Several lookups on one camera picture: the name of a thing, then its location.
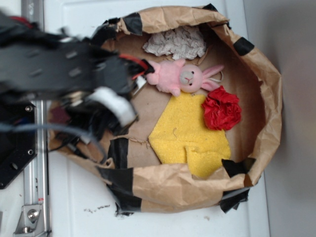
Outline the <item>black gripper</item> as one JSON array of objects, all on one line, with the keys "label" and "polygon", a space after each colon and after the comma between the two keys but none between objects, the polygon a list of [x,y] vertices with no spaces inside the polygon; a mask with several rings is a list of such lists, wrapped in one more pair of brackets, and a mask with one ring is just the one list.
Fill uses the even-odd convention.
[{"label": "black gripper", "polygon": [[130,103],[138,87],[138,77],[148,73],[148,62],[121,54],[97,64],[93,70],[95,89],[66,111],[73,119],[83,119],[90,126],[125,128],[138,119]]}]

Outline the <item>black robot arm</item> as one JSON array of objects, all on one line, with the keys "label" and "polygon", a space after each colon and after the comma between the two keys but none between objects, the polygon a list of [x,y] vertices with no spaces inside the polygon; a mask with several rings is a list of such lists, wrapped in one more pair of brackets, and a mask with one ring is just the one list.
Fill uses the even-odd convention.
[{"label": "black robot arm", "polygon": [[24,18],[0,15],[0,99],[59,100],[74,113],[108,111],[125,127],[137,119],[134,79],[146,71],[134,57],[65,34],[49,34]]}]

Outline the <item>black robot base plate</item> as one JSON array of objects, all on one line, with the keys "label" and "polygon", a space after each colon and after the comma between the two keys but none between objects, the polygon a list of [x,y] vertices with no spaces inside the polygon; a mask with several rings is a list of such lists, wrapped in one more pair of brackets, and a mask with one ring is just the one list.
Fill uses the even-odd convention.
[{"label": "black robot base plate", "polygon": [[9,127],[34,124],[36,107],[27,102],[0,105],[0,188],[6,189],[37,155],[35,130],[12,132]]}]

